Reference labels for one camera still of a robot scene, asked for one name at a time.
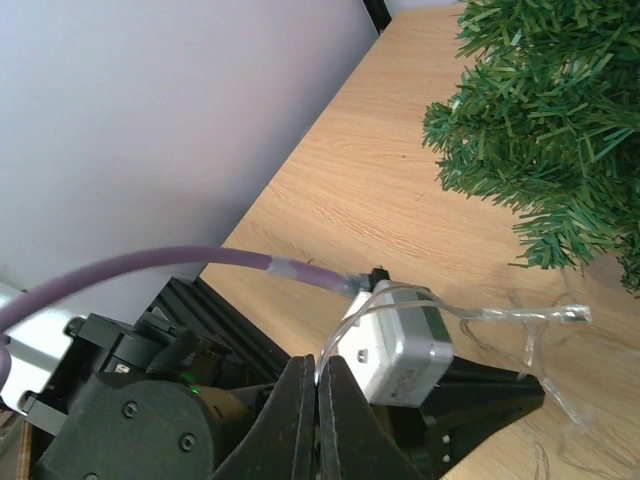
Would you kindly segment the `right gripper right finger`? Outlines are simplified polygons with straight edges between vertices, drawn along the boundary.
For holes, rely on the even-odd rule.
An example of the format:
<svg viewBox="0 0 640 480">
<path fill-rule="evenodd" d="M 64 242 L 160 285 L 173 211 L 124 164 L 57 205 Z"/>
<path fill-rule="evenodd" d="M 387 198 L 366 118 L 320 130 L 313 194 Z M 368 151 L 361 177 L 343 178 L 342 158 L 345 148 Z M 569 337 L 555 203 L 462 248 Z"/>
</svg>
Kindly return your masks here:
<svg viewBox="0 0 640 480">
<path fill-rule="evenodd" d="M 329 359 L 318 384 L 323 479 L 420 479 L 393 445 L 346 361 Z"/>
</svg>

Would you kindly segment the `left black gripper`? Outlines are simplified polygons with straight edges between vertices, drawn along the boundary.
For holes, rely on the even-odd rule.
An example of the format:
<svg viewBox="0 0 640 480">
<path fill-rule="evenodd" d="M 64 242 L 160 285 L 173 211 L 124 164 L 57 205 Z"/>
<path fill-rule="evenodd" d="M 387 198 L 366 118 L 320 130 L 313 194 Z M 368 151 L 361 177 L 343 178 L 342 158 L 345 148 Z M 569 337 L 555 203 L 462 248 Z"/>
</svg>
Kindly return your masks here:
<svg viewBox="0 0 640 480">
<path fill-rule="evenodd" d="M 540 408 L 530 374 L 456 357 L 416 408 L 374 405 L 392 443 L 426 479 L 439 479 L 494 433 Z"/>
</svg>

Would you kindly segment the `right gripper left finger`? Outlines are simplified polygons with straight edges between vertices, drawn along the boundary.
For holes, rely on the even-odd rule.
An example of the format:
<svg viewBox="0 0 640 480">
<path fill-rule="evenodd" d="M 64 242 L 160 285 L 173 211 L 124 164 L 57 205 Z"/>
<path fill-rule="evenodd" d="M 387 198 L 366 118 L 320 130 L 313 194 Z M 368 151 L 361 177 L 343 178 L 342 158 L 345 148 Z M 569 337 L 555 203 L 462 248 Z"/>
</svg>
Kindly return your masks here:
<svg viewBox="0 0 640 480">
<path fill-rule="evenodd" d="M 313 479 L 316 476 L 315 362 L 293 357 L 257 420 L 214 472 L 214 479 Z"/>
</svg>

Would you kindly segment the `small green christmas tree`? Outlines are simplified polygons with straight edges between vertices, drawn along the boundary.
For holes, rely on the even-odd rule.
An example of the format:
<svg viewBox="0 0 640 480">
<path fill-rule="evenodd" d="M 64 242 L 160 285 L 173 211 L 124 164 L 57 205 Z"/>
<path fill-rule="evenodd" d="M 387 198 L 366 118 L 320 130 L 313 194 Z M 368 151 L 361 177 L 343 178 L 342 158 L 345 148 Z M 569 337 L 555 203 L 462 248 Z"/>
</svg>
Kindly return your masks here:
<svg viewBox="0 0 640 480">
<path fill-rule="evenodd" d="M 517 265 L 577 268 L 600 254 L 639 291 L 639 5 L 470 1 L 454 94 L 423 143 L 446 190 L 511 209 Z"/>
</svg>

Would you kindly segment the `clear string lights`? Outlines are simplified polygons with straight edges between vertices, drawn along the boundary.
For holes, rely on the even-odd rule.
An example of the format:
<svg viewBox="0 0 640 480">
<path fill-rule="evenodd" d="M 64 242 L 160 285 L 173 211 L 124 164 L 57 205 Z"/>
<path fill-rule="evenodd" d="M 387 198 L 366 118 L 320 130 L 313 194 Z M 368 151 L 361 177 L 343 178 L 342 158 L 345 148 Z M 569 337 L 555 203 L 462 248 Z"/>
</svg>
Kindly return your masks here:
<svg viewBox="0 0 640 480">
<path fill-rule="evenodd" d="M 544 392 L 551 396 L 568 419 L 558 443 L 558 454 L 563 461 L 569 459 L 566 454 L 569 440 L 580 434 L 584 437 L 592 437 L 595 444 L 602 448 L 611 459 L 629 469 L 632 478 L 638 478 L 638 464 L 631 464 L 626 457 L 619 455 L 609 438 L 595 436 L 596 427 L 593 415 L 588 411 L 578 409 L 575 404 L 571 403 L 549 376 L 544 353 L 548 348 L 560 349 L 575 342 L 581 344 L 580 352 L 586 352 L 589 345 L 601 343 L 610 349 L 613 356 L 620 357 L 626 362 L 638 361 L 639 352 L 635 349 L 624 348 L 621 343 L 608 340 L 602 335 L 592 335 L 586 331 L 586 326 L 592 321 L 591 310 L 586 305 L 572 302 L 566 305 L 555 303 L 551 307 L 524 308 L 520 305 L 517 295 L 512 295 L 510 302 L 511 305 L 508 308 L 464 309 L 445 302 L 423 286 L 397 283 L 391 280 L 372 283 L 369 292 L 360 291 L 354 297 L 341 323 L 325 341 L 316 362 L 314 378 L 321 379 L 329 359 L 338 355 L 338 342 L 360 317 L 395 307 L 406 309 L 432 306 L 439 310 L 440 315 L 448 313 L 457 317 L 461 333 L 478 349 L 508 363 L 509 367 L 520 377 L 530 374 L 538 379 Z M 473 327 L 481 323 L 520 325 L 524 335 L 520 353 L 510 352 L 497 343 L 479 337 Z"/>
</svg>

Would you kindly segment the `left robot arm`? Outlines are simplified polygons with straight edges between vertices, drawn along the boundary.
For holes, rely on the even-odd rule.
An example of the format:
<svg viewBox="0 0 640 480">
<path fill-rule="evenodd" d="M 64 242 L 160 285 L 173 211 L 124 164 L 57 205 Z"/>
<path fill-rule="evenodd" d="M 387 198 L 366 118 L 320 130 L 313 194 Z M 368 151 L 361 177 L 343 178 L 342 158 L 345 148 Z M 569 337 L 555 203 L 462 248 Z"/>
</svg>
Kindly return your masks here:
<svg viewBox="0 0 640 480">
<path fill-rule="evenodd" d="M 540 408 L 532 375 L 457 357 L 438 309 L 380 282 L 327 360 L 291 357 L 202 283 L 134 327 L 66 322 L 23 412 L 35 479 L 440 479 Z"/>
</svg>

